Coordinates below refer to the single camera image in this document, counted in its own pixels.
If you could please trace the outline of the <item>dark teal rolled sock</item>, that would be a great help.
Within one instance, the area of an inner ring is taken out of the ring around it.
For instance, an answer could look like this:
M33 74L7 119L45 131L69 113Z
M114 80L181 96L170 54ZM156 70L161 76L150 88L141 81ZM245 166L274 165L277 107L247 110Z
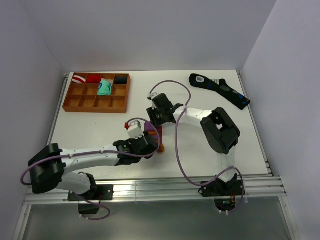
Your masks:
M126 85L128 81L128 77L125 75L116 75L114 77L114 84Z

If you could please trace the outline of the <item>maroon purple striped sock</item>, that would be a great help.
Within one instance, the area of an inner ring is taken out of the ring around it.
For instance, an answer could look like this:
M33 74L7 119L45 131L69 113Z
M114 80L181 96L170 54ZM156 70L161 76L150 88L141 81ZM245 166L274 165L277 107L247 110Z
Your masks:
M151 135L157 142L160 142L160 147L157 152L162 154L165 152L165 147L163 144L163 127L161 125L157 126L156 130L157 132L153 129L153 127L149 123L147 122L144 123L144 131L148 132L148 134Z

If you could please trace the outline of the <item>brown wooden divider tray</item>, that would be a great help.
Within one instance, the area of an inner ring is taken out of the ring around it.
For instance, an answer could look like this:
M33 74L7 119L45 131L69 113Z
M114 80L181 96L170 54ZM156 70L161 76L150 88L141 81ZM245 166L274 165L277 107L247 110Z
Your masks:
M74 72L62 105L65 112L127 112L131 77L128 73Z

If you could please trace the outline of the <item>aluminium frame rail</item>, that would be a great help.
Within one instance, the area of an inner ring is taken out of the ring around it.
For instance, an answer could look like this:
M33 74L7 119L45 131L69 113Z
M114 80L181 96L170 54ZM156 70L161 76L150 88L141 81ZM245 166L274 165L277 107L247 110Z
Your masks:
M248 198L284 197L287 195L279 176L246 177L245 193ZM203 200L199 187L184 178L163 178L147 180L98 181L98 185L113 185L112 203ZM24 205L69 204L68 192L54 189L43 194L34 194L30 187L23 201Z

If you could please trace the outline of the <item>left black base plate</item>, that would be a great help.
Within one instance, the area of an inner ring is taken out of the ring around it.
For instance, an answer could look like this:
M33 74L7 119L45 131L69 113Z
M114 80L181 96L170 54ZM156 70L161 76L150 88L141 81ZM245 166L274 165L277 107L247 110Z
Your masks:
M113 199L114 186L112 184L98 184L90 186L76 186L69 190L67 200L69 202L80 201L75 193L81 198L90 201L109 201Z

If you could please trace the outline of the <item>red white striped rolled sock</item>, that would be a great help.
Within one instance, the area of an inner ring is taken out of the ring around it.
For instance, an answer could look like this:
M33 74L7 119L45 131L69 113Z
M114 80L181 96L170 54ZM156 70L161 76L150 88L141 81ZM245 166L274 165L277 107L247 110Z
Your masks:
M86 83L86 79L79 76L79 75L73 75L71 81L76 84L85 84Z

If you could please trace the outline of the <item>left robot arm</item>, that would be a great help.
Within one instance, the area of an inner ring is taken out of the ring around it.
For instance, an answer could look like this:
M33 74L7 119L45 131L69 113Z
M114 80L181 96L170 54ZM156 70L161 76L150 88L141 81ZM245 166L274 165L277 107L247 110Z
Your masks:
M28 162L32 192L44 194L62 189L91 200L98 193L93 175L76 171L137 164L142 158L151 158L158 148L157 140L146 131L137 139L118 140L94 149L69 150L59 148L56 143L49 144Z

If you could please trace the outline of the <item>mint green rolled sock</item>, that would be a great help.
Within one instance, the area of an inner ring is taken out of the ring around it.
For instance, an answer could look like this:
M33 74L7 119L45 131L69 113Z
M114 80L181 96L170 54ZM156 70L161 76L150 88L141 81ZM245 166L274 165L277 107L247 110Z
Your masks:
M107 79L102 78L98 86L97 95L110 96L112 93L112 87L113 84L111 82L109 82Z

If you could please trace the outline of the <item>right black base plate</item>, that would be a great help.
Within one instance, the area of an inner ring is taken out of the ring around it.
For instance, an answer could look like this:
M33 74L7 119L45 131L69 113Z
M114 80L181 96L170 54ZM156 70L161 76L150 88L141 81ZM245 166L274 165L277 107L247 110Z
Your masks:
M231 197L242 196L242 193L246 194L243 189L242 182L240 180L231 180L229 182L223 182L218 179L211 184L202 186L198 193L203 197Z

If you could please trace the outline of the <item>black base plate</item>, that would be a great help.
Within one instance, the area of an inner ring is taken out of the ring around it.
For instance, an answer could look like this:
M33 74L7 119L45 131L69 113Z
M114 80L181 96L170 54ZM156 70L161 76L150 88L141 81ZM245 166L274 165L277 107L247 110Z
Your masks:
M69 190L67 200L69 202L80 201L75 193L81 198L90 201L109 201L113 199L114 186L112 184L98 184L90 186L76 186Z
M223 182L218 179L211 184L202 186L198 193L203 197L231 197L242 196L242 193L246 194L243 189L242 182L240 180L231 180L229 182Z

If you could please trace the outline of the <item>black blue sock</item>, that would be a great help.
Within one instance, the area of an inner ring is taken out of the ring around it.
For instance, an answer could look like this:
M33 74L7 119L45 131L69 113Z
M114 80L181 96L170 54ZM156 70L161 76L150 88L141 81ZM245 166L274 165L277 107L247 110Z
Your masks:
M209 79L206 76L192 73L188 80L192 87L216 92L240 110L251 103L247 97L230 87L223 78Z

